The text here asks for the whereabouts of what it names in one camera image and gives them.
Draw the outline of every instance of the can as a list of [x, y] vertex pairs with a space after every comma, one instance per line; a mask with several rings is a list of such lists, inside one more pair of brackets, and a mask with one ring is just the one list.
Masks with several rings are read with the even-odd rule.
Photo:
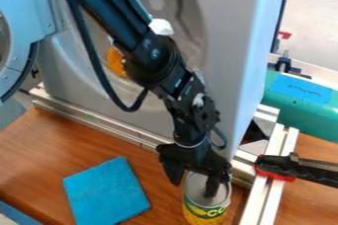
[[218, 225], [230, 204], [231, 183], [221, 184], [215, 197], [205, 197], [208, 177], [190, 173], [184, 185], [183, 214], [192, 225]]

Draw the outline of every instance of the blue sponge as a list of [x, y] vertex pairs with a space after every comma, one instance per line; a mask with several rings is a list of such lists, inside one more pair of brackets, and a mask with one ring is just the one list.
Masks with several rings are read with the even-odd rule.
[[150, 204], [126, 158], [117, 158], [63, 180], [78, 225], [117, 224]]

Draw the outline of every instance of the wooden table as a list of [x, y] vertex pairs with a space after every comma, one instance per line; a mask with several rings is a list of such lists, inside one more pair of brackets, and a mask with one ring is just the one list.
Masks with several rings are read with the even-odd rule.
[[[338, 146], [301, 135], [302, 156], [338, 162]], [[0, 132], [0, 199], [43, 224], [74, 224], [64, 177], [126, 156], [151, 203], [126, 224], [187, 224], [181, 190], [169, 184], [156, 154], [37, 109]], [[226, 224], [237, 224], [247, 190], [233, 187]], [[337, 224], [338, 190], [313, 183], [288, 184], [276, 224]]]

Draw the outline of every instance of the screw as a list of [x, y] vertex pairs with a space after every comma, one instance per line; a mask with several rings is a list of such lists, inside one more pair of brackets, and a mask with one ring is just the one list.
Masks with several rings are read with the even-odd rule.
[[146, 39], [144, 42], [143, 42], [143, 48], [144, 49], [148, 49], [151, 47], [151, 41], [150, 39]]
[[158, 56], [159, 56], [159, 50], [157, 49], [157, 48], [155, 48], [155, 49], [153, 49], [152, 51], [151, 51], [151, 58], [153, 59], [153, 60], [155, 60]]

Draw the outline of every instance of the black robotic arm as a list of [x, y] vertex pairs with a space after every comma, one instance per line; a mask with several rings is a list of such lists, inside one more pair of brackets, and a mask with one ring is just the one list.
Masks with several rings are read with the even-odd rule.
[[[107, 94], [119, 108], [134, 112], [147, 91], [162, 99], [174, 121], [175, 144], [159, 145], [157, 151], [170, 181], [178, 185], [185, 170], [209, 176], [207, 196], [230, 180], [230, 164], [211, 149], [210, 132], [220, 121], [219, 111], [197, 75], [190, 71], [176, 43], [156, 35], [148, 26], [148, 13], [138, 0], [66, 0], [88, 51], [93, 68]], [[144, 87], [130, 108], [115, 94], [81, 14], [84, 8], [124, 53], [127, 76]]]

